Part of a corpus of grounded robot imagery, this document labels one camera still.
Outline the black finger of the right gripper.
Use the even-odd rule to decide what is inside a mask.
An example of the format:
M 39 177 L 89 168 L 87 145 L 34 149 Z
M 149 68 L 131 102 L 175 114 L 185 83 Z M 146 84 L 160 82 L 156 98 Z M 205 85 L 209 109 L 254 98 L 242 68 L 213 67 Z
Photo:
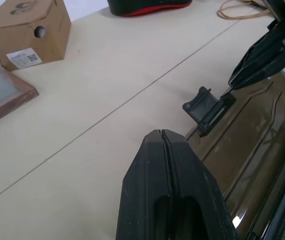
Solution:
M 271 77 L 285 68 L 285 37 L 261 37 L 245 53 L 229 79 L 233 90 Z
M 255 84 L 285 68 L 285 21 L 270 24 L 234 69 L 229 84 Z

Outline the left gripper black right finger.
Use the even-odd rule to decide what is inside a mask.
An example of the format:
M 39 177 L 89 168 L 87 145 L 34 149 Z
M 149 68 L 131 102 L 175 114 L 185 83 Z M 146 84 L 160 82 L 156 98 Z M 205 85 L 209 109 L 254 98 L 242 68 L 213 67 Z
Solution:
M 171 240 L 237 240 L 216 179 L 187 140 L 163 130 L 172 189 Z

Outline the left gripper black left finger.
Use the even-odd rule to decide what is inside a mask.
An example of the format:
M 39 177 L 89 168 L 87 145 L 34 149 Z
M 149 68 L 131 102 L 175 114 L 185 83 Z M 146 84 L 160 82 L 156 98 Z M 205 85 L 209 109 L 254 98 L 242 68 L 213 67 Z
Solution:
M 120 196 L 117 240 L 167 240 L 171 187 L 160 130 L 148 133 L 128 168 Z

